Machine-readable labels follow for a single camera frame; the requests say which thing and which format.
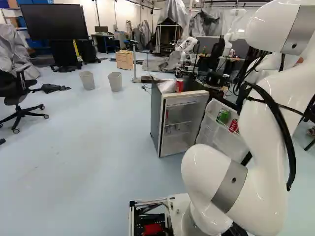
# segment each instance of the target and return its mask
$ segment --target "red soda can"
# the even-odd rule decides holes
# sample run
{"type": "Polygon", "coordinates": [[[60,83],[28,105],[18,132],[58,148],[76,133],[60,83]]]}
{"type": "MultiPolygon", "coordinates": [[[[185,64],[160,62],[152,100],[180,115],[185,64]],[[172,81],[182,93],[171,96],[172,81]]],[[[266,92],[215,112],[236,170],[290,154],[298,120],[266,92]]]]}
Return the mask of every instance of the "red soda can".
{"type": "Polygon", "coordinates": [[[184,80],[179,78],[176,80],[175,91],[182,92],[184,90],[184,80]]]}
{"type": "Polygon", "coordinates": [[[231,123],[228,130],[232,133],[238,132],[238,120],[237,119],[232,120],[232,123],[231,123]]]}

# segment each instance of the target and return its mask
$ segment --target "wooden drawer unit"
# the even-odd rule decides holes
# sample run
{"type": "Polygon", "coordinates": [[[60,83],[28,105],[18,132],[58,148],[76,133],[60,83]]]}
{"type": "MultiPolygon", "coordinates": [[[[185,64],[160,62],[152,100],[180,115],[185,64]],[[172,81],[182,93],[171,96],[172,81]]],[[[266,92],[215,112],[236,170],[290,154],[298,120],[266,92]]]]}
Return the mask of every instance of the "wooden drawer unit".
{"type": "Polygon", "coordinates": [[[120,50],[116,52],[117,68],[131,70],[133,69],[133,54],[130,51],[120,50]]]}

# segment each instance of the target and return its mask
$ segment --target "television screen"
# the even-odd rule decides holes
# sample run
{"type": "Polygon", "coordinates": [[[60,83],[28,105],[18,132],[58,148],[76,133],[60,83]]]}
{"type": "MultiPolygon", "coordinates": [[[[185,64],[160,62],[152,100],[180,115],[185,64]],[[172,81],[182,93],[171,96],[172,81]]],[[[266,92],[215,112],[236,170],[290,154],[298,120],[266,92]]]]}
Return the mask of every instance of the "television screen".
{"type": "Polygon", "coordinates": [[[77,4],[21,4],[33,40],[88,39],[83,9],[77,4]]]}

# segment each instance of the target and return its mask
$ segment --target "gray trash bin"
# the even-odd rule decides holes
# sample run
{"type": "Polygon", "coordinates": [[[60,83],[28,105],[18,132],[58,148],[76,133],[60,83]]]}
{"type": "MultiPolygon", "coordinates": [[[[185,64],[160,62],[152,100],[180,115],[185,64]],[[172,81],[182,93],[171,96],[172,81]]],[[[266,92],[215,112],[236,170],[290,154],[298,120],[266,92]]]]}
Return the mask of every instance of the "gray trash bin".
{"type": "Polygon", "coordinates": [[[90,71],[80,72],[80,78],[85,90],[93,90],[95,88],[93,73],[90,71]]]}
{"type": "Polygon", "coordinates": [[[110,88],[113,92],[118,92],[122,89],[122,74],[120,72],[112,72],[108,75],[110,88]]]}

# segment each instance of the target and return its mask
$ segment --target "office chair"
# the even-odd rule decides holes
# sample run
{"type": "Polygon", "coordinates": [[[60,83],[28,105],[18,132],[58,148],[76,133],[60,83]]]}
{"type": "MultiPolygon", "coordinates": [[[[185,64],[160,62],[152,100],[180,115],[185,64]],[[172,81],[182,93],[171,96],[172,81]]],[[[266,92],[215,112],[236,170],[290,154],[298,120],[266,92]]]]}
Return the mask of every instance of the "office chair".
{"type": "Polygon", "coordinates": [[[0,70],[0,97],[4,97],[4,104],[6,106],[15,106],[16,112],[7,118],[0,120],[0,128],[3,126],[4,122],[7,122],[13,118],[16,118],[12,131],[15,134],[20,132],[20,129],[17,128],[22,117],[33,116],[33,117],[44,117],[45,119],[49,118],[47,114],[38,114],[31,111],[36,109],[44,110],[44,104],[40,104],[35,107],[30,107],[22,109],[18,104],[21,103],[31,89],[30,86],[33,86],[37,83],[37,80],[25,80],[24,71],[29,68],[32,64],[26,63],[23,66],[16,69],[17,77],[14,77],[11,73],[0,70]]]}

